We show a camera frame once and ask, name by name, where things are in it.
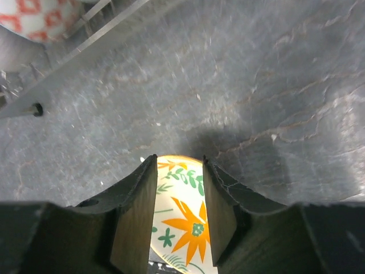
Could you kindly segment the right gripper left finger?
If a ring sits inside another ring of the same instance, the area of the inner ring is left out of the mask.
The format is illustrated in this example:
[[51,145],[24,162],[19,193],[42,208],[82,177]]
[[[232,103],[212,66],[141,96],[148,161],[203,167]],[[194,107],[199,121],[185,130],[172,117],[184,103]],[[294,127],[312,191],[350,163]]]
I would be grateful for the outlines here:
[[147,273],[157,157],[76,206],[1,203],[2,273]]

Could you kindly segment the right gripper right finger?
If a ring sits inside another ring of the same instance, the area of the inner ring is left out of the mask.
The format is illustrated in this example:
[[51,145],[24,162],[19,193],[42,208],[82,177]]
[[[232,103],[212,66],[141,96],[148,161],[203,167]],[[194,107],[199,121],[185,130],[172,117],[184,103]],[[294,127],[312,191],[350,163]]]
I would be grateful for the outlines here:
[[363,273],[364,203],[284,205],[202,163],[213,265],[219,273]]

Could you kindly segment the stainless steel dish rack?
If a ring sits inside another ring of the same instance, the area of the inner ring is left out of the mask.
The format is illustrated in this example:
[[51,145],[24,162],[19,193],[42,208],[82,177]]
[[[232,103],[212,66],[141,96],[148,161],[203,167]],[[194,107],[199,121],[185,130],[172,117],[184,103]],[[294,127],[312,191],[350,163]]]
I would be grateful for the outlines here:
[[179,1],[98,1],[82,6],[82,16],[48,45],[7,33],[8,44],[20,42],[27,62],[1,72],[1,118],[42,116],[52,90],[129,36],[175,8]]

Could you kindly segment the yellow floral bowl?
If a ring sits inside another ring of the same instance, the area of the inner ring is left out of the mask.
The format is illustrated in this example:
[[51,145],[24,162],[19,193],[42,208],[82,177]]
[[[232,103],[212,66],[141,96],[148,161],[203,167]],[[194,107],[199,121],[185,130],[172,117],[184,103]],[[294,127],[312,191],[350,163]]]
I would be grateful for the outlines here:
[[181,273],[217,273],[210,250],[202,163],[180,155],[157,158],[151,248]]

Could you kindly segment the blue triangle patterned bowl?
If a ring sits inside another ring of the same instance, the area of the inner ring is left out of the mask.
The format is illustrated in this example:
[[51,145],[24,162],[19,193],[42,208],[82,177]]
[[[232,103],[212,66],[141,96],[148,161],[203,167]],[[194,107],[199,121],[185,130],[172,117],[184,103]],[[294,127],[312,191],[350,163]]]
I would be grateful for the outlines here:
[[38,43],[61,38],[80,18],[82,3],[64,0],[1,0],[1,26]]

